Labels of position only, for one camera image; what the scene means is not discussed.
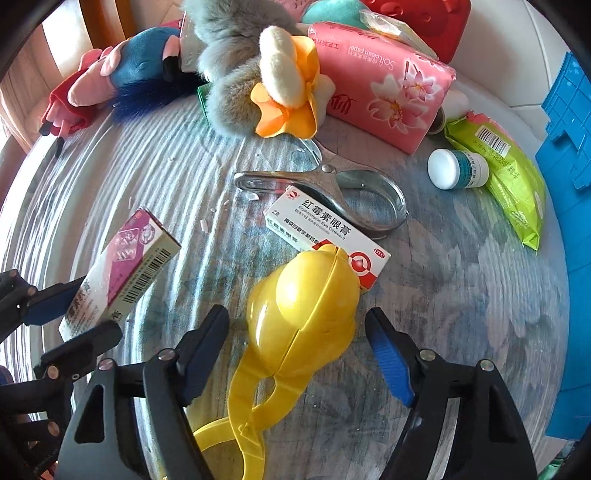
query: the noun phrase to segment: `white lid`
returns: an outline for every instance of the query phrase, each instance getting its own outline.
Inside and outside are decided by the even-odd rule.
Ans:
[[[450,190],[457,185],[460,178],[460,167],[456,156],[449,150],[442,148],[435,150],[427,163],[429,178],[433,184],[442,190]]]

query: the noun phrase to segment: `erythromycin eye ointment box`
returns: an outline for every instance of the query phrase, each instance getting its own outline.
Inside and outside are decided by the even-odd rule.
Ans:
[[[349,256],[363,291],[369,290],[390,259],[373,240],[296,187],[288,187],[265,212],[267,228],[300,252],[333,244]]]

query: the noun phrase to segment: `red logo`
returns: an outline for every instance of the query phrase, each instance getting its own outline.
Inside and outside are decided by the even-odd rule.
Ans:
[[[371,261],[369,257],[363,252],[355,252],[349,255],[349,264],[351,268],[357,273],[358,276],[362,277],[371,270]]]

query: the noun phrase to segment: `teal plush toy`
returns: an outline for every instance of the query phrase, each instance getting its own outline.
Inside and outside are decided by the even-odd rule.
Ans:
[[[367,30],[367,26],[359,19],[359,11],[364,8],[367,7],[361,0],[319,0],[308,7],[301,22],[336,22]]]

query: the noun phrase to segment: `plush toy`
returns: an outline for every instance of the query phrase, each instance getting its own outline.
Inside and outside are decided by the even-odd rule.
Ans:
[[[292,37],[279,27],[268,27],[260,40],[262,82],[251,100],[261,109],[256,133],[274,137],[289,133],[310,139],[326,117],[335,84],[320,74],[316,45],[311,38]]]
[[[365,8],[360,0],[319,0],[308,7],[301,22],[335,22],[367,30],[367,26],[359,19],[359,11]]]
[[[68,101],[74,106],[110,102],[121,121],[194,94],[205,81],[181,71],[179,35],[178,28],[149,28],[105,50],[74,82]]]
[[[78,71],[61,82],[50,93],[49,105],[43,115],[39,133],[44,137],[49,134],[57,137],[56,157],[60,156],[66,138],[72,133],[88,127],[98,112],[95,105],[72,105],[68,101],[68,92],[72,85],[88,71],[88,68],[101,58],[102,54],[102,50],[96,49],[82,55]]]
[[[185,0],[187,15],[206,47],[198,70],[212,86],[206,112],[212,127],[223,135],[252,135],[261,111],[251,92],[262,81],[259,38],[275,25],[301,35],[296,22],[273,0]]]

